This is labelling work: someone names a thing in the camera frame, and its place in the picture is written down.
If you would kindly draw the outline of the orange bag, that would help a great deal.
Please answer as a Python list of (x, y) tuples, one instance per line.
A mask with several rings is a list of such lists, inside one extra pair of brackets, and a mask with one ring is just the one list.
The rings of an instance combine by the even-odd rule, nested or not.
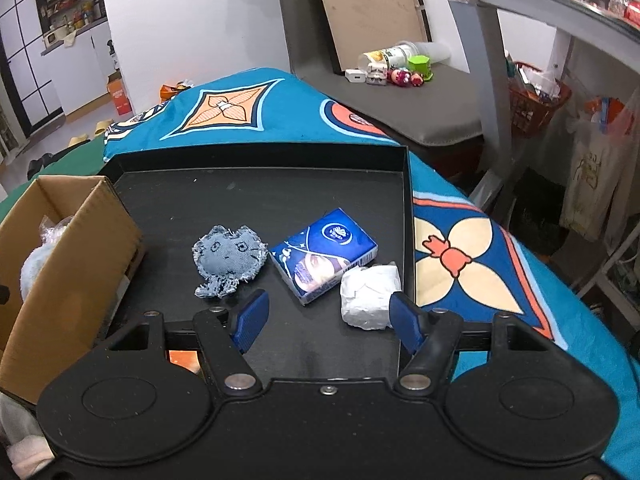
[(178, 81), (175, 84), (163, 84), (160, 87), (160, 100), (167, 102), (178, 96), (179, 93), (191, 89), (193, 82), (188, 80)]

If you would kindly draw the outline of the clear plastic wrapped bag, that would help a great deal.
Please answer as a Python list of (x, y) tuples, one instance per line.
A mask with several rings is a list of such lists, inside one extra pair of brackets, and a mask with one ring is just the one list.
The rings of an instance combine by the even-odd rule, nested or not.
[(39, 225), (42, 244), (56, 244), (73, 218), (74, 216), (68, 216), (59, 222), (54, 222), (49, 217), (44, 216)]

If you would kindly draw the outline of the blue tissue pack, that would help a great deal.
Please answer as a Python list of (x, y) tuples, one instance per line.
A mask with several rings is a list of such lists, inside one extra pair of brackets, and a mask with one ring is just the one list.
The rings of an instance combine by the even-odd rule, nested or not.
[(269, 249), (283, 281), (303, 305), (336, 286), (343, 274), (365, 266), (378, 254), (378, 244), (342, 208)]

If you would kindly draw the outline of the wooden board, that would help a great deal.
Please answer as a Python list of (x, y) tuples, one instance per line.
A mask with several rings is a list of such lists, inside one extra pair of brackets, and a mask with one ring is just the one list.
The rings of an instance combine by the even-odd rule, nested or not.
[(428, 41), (424, 0), (322, 0), (337, 62), (357, 66), (360, 54), (391, 47), (400, 40)]

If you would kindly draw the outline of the white crumpled soft block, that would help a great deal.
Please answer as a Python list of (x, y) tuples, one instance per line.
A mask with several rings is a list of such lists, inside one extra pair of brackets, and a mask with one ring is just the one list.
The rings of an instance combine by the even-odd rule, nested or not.
[(401, 292), (395, 263), (354, 266), (341, 279), (341, 317), (360, 330), (390, 327), (390, 296)]

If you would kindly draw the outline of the fluffy light blue plush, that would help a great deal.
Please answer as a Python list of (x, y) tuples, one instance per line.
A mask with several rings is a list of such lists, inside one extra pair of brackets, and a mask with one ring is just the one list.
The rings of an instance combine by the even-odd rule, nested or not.
[(21, 268), (20, 286), (21, 296), (25, 300), (32, 286), (34, 286), (38, 274), (46, 264), (56, 243), (48, 240), (42, 245), (36, 247), (26, 258)]

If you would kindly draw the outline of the denim cat soft toy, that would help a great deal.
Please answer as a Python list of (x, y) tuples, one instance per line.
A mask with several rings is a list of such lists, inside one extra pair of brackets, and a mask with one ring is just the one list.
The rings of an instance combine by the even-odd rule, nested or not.
[(192, 256), (203, 279), (194, 295), (221, 299), (236, 292), (240, 283), (256, 278), (267, 260), (268, 249), (248, 226), (235, 231), (214, 226), (193, 245)]

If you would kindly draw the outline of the brown cardboard box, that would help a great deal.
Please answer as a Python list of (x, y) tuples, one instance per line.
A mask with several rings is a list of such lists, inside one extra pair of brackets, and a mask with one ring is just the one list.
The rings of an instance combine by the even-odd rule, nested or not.
[[(22, 294), (43, 223), (67, 224)], [(98, 339), (143, 255), (142, 233), (106, 177), (37, 178), (1, 222), (1, 390), (37, 403)]]

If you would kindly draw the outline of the green cloth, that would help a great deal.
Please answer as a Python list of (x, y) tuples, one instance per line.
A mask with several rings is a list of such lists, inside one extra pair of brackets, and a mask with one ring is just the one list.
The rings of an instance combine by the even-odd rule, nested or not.
[[(52, 162), (37, 174), (37, 177), (56, 176), (94, 176), (98, 174), (104, 165), (103, 161), (104, 139), (98, 136), (85, 144), (78, 145), (57, 162)], [(28, 189), (30, 181), (19, 185), (0, 204), (0, 220), (6, 218), (14, 204)]]

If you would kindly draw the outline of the yellow slipper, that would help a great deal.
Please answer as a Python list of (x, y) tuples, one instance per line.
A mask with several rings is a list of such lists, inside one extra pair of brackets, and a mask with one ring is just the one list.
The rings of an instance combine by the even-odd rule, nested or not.
[(75, 145), (83, 144), (89, 141), (89, 137), (86, 134), (81, 134), (80, 136), (72, 136), (68, 141), (67, 146), (72, 148)]
[(102, 120), (102, 122), (98, 122), (96, 124), (96, 128), (94, 129), (94, 135), (100, 136), (103, 134), (108, 128), (111, 127), (113, 121), (111, 119)]

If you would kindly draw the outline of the grey bench cushion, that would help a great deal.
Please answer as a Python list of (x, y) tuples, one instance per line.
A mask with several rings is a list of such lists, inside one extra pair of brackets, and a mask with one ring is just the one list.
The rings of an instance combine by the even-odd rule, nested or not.
[(434, 77), (420, 87), (353, 84), (320, 66), (296, 76), (363, 118), (391, 128), (416, 144), (434, 148), (483, 134), (474, 84), (468, 73), (435, 66)]

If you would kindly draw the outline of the white paper cup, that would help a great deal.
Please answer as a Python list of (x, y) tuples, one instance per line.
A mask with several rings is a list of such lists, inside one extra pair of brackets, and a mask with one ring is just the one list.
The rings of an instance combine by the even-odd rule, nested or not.
[(367, 70), (371, 63), (385, 63), (389, 70), (407, 68), (409, 58), (420, 55), (421, 51), (410, 41), (400, 42), (393, 47), (364, 52), (358, 58), (357, 67)]

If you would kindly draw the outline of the grey metal table frame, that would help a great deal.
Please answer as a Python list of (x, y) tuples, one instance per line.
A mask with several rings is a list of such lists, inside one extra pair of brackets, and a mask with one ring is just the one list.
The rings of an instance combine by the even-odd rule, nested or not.
[(543, 22), (559, 42), (577, 38), (639, 70), (639, 27), (579, 0), (448, 0), (473, 79), (489, 169), (471, 193), (482, 209), (497, 197), (513, 170), (508, 76), (499, 11)]

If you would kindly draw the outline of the cream tote bag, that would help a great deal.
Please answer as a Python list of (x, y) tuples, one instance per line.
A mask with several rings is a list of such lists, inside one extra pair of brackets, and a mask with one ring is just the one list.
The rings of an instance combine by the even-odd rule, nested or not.
[(588, 242), (616, 246), (626, 226), (637, 152), (632, 134), (606, 134), (594, 122), (578, 120), (562, 226)]

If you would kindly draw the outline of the orange cardboard box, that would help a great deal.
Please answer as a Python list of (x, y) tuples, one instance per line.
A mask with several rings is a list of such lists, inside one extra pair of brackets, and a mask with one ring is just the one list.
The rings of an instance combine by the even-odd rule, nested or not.
[(108, 76), (106, 88), (119, 116), (132, 112), (131, 104), (122, 82), (122, 76), (119, 73), (112, 73)]

